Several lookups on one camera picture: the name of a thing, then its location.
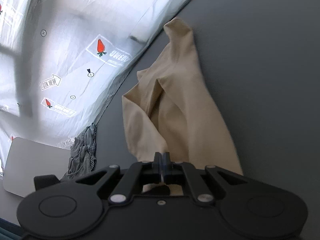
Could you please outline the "grey checked crumpled garment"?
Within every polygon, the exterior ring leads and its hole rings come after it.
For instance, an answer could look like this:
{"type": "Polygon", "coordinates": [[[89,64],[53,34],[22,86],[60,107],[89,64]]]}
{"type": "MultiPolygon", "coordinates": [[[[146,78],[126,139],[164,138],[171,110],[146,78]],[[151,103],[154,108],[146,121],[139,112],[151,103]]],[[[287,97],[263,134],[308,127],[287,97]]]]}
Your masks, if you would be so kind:
{"type": "Polygon", "coordinates": [[[75,138],[71,146],[68,170],[62,177],[62,181],[72,180],[95,170],[97,164],[96,135],[97,126],[95,123],[92,123],[75,138]]]}

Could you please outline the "beige long-sleeve sweater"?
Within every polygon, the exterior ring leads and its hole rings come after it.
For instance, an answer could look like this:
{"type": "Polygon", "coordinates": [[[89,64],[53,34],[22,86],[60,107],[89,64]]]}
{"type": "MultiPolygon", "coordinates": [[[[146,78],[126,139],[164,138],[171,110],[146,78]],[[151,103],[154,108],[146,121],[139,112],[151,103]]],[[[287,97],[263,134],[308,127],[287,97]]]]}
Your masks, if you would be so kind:
{"type": "Polygon", "coordinates": [[[202,169],[216,165],[242,174],[225,121],[200,69],[193,31],[179,18],[164,25],[169,38],[156,61],[137,73],[122,97],[124,133],[138,161],[169,153],[202,169]]]}

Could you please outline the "translucent printed storage bag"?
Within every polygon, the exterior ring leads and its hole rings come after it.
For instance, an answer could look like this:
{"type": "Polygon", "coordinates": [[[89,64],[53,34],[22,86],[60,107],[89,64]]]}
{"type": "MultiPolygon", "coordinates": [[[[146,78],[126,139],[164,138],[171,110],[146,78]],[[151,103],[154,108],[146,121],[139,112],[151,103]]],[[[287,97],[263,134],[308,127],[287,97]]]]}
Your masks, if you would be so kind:
{"type": "Polygon", "coordinates": [[[16,137],[69,148],[189,1],[1,0],[1,169],[16,137]]]}

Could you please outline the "black device with label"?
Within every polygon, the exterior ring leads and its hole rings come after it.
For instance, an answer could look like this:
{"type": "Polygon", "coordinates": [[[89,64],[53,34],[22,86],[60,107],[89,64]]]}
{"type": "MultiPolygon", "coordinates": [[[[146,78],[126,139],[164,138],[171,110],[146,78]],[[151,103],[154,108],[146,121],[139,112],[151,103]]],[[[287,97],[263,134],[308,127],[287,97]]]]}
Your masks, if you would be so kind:
{"type": "Polygon", "coordinates": [[[60,183],[60,180],[54,174],[35,176],[34,177],[34,186],[35,190],[44,189],[46,187],[53,186],[60,183]]]}

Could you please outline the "white flat board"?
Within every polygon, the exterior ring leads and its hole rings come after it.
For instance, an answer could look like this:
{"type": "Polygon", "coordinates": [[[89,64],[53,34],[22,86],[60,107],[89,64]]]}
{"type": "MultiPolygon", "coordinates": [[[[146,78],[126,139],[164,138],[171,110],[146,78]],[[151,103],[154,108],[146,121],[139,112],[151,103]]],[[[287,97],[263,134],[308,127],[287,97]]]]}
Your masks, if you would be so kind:
{"type": "Polygon", "coordinates": [[[3,187],[25,197],[35,191],[34,177],[53,174],[61,179],[68,171],[69,157],[69,150],[17,137],[10,146],[3,187]]]}

